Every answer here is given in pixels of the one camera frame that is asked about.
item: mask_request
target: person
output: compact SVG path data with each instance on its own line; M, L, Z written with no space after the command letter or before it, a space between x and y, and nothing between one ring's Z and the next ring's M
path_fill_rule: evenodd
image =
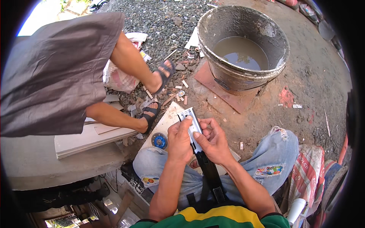
M1 79L1 136L79 134L86 117L148 133L161 105L132 118L104 103L103 69L110 59L158 94L175 67L166 60L151 72L123 25L124 13L96 13L17 37Z
M275 212L271 195L284 183L299 154L298 139L289 130L273 127L262 138L252 158L238 163L228 147L225 132L215 119L199 119L203 134L194 138L207 157L221 165L228 175L220 176L224 203L212 204L209 193L203 199L203 177L187 163L193 153L188 128L192 117L168 129L168 152L144 148L138 152L133 168L154 192L150 219L132 227L290 227L286 218ZM196 203L189 205L187 195ZM181 212L174 215L176 209Z

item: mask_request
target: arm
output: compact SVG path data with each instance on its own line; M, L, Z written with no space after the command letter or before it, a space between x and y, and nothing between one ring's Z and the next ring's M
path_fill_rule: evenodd
M275 212L274 203L267 190L254 180L230 153L226 134L217 121L213 118L202 119L200 126L203 135L195 132L195 140L212 162L223 166L228 172L248 209L255 212L259 219Z
M185 165L193 155L188 134L191 123L192 117L187 116L168 129L168 158L150 204L150 219L155 221L168 218L176 211Z
M222 164L236 185L248 209L255 212L259 219L275 212L274 203L267 190L254 180L250 174L236 161Z
M150 219L161 221L173 216L180 193L186 163L173 162L167 159L160 176L158 189L150 204Z

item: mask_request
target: white plastic cup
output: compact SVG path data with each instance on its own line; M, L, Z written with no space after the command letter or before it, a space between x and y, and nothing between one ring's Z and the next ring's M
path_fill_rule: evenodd
M303 211L304 207L306 206L306 200L302 198L295 199L292 203L290 211L287 216L287 220L289 225L293 225L293 223L297 220L300 213Z

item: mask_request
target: foot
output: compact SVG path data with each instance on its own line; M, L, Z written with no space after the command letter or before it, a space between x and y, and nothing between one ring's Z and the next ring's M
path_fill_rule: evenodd
M193 161L190 162L189 166L193 169L198 168L200 165L198 163L197 159L194 159Z
M171 65L170 61L166 60L166 61L164 62L164 64L165 64L165 66L167 66L169 69L172 69L172 65ZM166 75L166 77L167 77L167 78L169 78L169 77L170 77L170 72L168 72L167 70L165 70L163 67L159 66L159 67L158 67L158 69L159 69L160 71L162 71L162 72ZM152 75L156 78L156 80L155 80L156 84L155 84L155 85L153 85L153 86L147 86L147 85L146 85L146 88L148 89L148 91L150 91L150 93L155 93L155 92L157 92L157 91L158 91L158 89L159 89L159 88L161 87L161 85L162 85L162 78L161 78L161 75L160 75L160 73L159 73L158 71L153 72L153 73L152 73Z
M158 103L151 103L148 107L158 109ZM144 114L147 114L147 115L149 115L151 117L154 117L155 116L155 114L153 114L152 112L144 111L143 113ZM139 120L141 121L141 127L140 127L140 129L138 131L140 133L144 134L147 131L147 129L148 129L148 122L147 122L146 118L144 118L144 117L140 118Z

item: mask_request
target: green and yellow shirt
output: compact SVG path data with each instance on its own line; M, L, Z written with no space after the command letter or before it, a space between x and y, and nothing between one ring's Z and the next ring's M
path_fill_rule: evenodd
M210 209L207 213L197 213L193 207L182 210L179 214L160 222L142 219L131 228L162 227L194 227L194 228L290 228L286 218L280 213L270 213L261 220L257 214L242 206L221 206Z

